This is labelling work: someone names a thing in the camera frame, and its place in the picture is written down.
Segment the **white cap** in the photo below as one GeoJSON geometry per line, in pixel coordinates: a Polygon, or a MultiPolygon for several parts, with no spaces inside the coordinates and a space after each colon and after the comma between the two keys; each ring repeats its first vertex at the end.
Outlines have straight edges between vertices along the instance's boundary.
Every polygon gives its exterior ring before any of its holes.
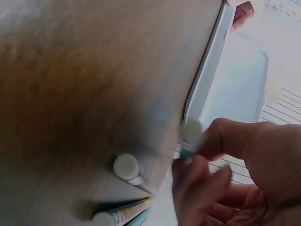
{"type": "Polygon", "coordinates": [[[121,154],[115,159],[113,170],[121,179],[133,180],[139,175],[140,167],[134,156],[131,154],[121,154]]]}
{"type": "Polygon", "coordinates": [[[189,119],[183,129],[183,136],[188,142],[198,142],[202,133],[202,124],[198,120],[189,119]]]}
{"type": "Polygon", "coordinates": [[[95,214],[92,223],[94,226],[115,226],[113,217],[106,212],[95,214]]]}

